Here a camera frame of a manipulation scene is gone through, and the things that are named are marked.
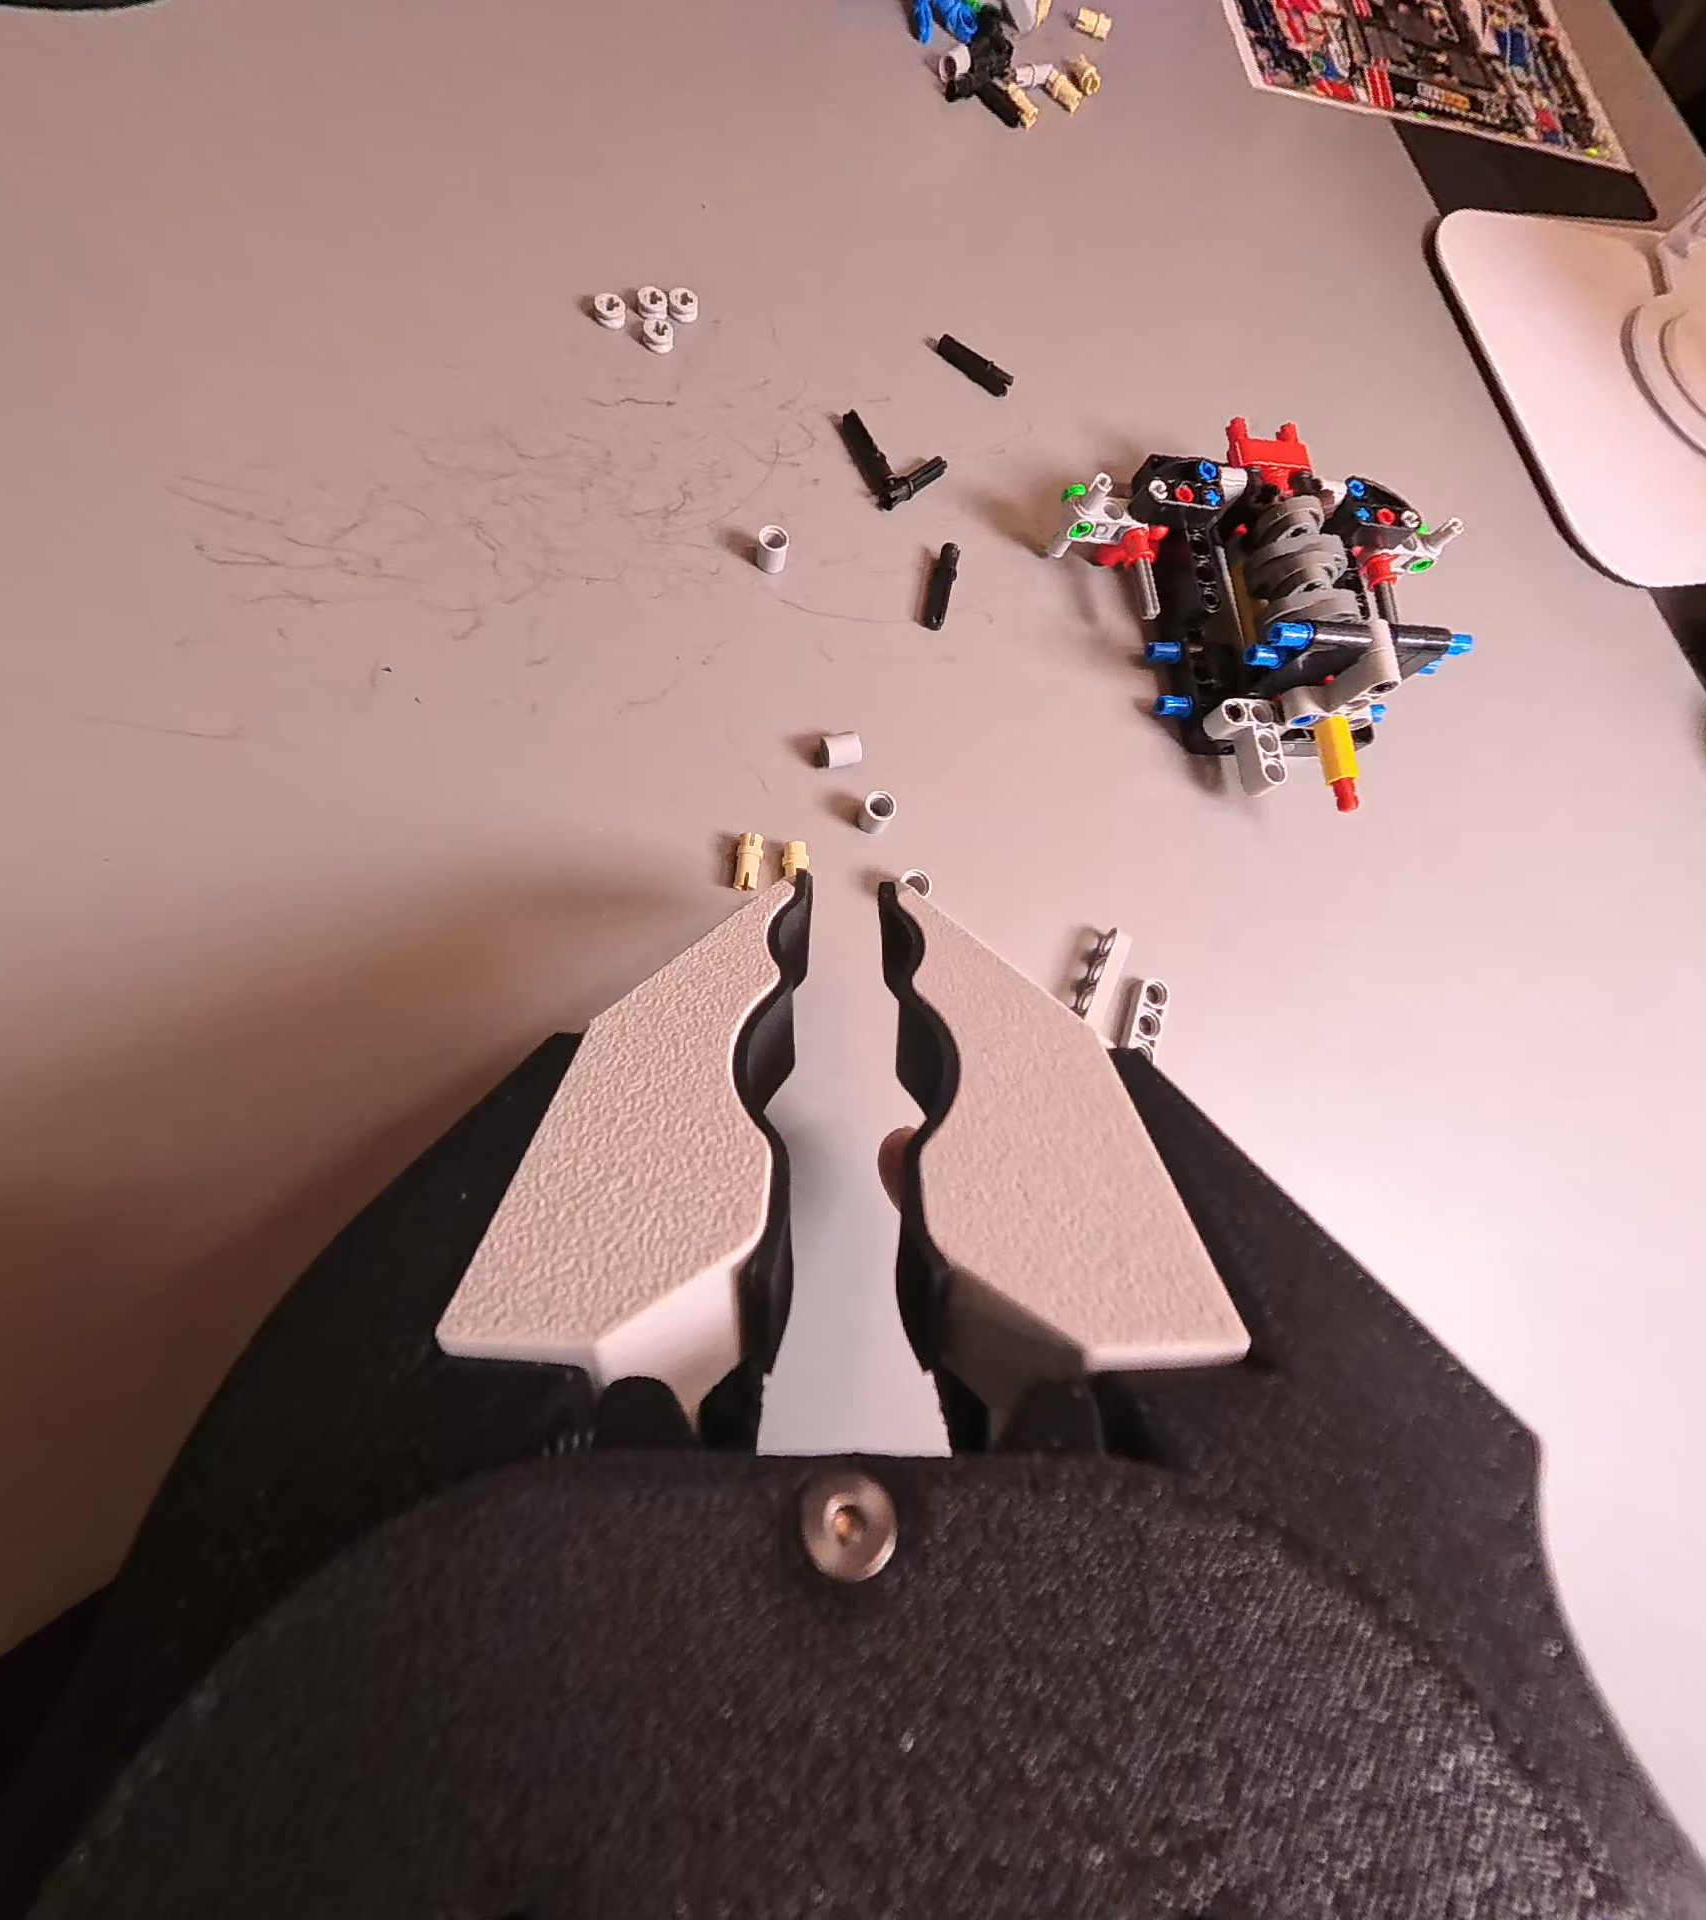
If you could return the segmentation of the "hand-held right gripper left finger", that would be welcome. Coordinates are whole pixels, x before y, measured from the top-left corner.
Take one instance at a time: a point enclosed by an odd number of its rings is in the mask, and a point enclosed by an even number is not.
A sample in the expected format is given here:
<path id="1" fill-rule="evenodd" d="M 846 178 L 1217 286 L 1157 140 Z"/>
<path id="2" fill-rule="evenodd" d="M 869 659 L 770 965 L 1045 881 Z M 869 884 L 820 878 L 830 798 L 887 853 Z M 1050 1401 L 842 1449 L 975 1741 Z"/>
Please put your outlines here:
<path id="1" fill-rule="evenodd" d="M 778 881 L 606 1008 L 446 1305 L 461 1362 L 661 1381 L 692 1423 L 762 1377 L 792 1302 L 792 1170 L 766 1125 L 796 1066 L 813 878 Z"/>

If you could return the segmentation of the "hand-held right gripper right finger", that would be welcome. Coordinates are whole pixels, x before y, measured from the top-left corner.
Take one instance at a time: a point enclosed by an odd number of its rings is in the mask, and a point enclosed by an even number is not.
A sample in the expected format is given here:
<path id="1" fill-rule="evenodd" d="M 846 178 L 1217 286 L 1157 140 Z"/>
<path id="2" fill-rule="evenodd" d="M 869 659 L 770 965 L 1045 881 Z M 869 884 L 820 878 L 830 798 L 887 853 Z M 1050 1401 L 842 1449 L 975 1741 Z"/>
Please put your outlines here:
<path id="1" fill-rule="evenodd" d="M 1111 1050 L 912 887 L 879 891 L 920 1110 L 895 1295 L 955 1443 L 1041 1385 L 1240 1366 L 1250 1335 Z"/>

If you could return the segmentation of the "pile of mixed lego pieces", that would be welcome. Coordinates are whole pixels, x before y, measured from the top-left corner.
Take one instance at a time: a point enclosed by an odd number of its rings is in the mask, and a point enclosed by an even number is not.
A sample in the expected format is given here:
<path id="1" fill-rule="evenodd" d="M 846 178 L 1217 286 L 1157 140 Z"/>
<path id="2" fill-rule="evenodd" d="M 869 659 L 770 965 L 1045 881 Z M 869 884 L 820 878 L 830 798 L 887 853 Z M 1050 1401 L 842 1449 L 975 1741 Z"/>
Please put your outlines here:
<path id="1" fill-rule="evenodd" d="M 980 103 L 997 124 L 1034 132 L 1041 101 L 1063 114 L 1102 95 L 1092 58 L 1111 17 L 1080 4 L 903 4 L 946 103 Z"/>

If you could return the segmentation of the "partly built lego model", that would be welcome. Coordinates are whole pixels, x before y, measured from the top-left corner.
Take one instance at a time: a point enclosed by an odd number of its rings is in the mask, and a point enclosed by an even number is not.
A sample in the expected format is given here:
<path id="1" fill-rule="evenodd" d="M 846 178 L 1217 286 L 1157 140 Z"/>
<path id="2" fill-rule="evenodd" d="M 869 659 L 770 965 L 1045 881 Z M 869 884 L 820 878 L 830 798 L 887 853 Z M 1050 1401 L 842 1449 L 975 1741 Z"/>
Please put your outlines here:
<path id="1" fill-rule="evenodd" d="M 1227 421 L 1222 455 L 1155 452 L 1062 491 L 1050 559 L 1130 584 L 1155 718 L 1250 798 L 1317 766 L 1339 814 L 1394 696 L 1476 640 L 1413 621 L 1399 588 L 1463 531 L 1364 474 L 1325 478 L 1300 421 Z"/>

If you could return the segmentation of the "white flat-base desk stand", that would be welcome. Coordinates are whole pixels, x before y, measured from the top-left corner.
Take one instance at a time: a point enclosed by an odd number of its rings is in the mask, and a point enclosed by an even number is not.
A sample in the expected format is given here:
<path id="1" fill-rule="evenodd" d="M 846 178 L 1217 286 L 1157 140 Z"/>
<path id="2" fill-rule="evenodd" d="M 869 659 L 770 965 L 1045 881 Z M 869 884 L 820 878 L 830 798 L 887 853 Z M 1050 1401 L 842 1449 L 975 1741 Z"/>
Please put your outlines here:
<path id="1" fill-rule="evenodd" d="M 1566 535 L 1706 588 L 1706 188 L 1669 231 L 1455 211 L 1435 248 Z"/>

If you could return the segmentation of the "printed instruction booklet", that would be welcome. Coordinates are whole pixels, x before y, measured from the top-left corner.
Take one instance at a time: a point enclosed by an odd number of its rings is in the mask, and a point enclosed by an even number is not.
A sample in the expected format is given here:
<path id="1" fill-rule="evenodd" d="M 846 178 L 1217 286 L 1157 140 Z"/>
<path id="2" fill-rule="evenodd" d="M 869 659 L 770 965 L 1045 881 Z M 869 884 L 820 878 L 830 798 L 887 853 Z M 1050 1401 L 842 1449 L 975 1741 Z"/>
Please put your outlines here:
<path id="1" fill-rule="evenodd" d="M 1552 4 L 1222 4 L 1273 97 L 1631 173 Z"/>

